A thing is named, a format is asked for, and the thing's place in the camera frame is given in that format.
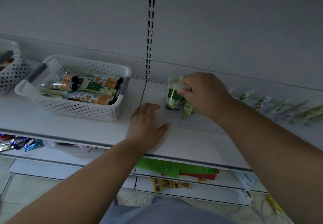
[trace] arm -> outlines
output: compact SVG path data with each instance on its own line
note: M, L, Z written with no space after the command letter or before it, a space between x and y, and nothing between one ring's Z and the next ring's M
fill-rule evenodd
M8 224L99 223L123 182L168 125L154 127L157 104L143 104L131 117L126 138L14 216Z
M322 223L323 152L241 103L210 73L182 79L179 90L230 136L279 205L297 223Z

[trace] forearm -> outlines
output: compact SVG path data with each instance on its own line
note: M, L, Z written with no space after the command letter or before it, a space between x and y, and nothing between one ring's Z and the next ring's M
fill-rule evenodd
M142 155L129 141L119 142L22 209L8 223L99 223Z
M323 152L236 100L224 110L214 121L282 208L300 223L322 221Z

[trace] hand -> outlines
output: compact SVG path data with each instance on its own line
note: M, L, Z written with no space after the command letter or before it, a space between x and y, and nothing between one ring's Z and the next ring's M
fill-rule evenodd
M213 120L234 100L220 79L212 73L192 73L182 78L180 83L191 86L192 91L179 89L177 93Z
M169 124L155 128L155 110L159 108L158 104L145 103L131 116L126 140L135 144L142 154L154 148L169 128Z

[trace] perforated basket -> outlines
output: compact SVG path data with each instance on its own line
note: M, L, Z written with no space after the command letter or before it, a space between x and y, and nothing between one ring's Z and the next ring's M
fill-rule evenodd
M28 63L21 58L18 43L0 39L0 52L12 50L14 61L0 72L0 96L14 87L29 71Z
M47 68L50 73L56 73L60 67L89 71L102 75L116 75L124 78L122 89L117 101L112 105L99 105L87 102L58 99L42 96L38 87L31 84ZM102 121L117 121L120 115L120 105L124 100L124 95L130 80L131 69L129 67L82 59L76 57L54 55L47 57L42 64L30 75L28 80L22 80L15 88L19 95L26 96L34 103L38 104L46 111L73 116L79 118L95 119Z

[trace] left hand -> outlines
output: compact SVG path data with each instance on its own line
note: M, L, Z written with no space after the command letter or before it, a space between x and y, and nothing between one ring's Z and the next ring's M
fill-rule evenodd
M135 144L143 154L154 148L169 128L169 124L155 128L155 111L159 108L159 104L145 103L131 116L126 140Z

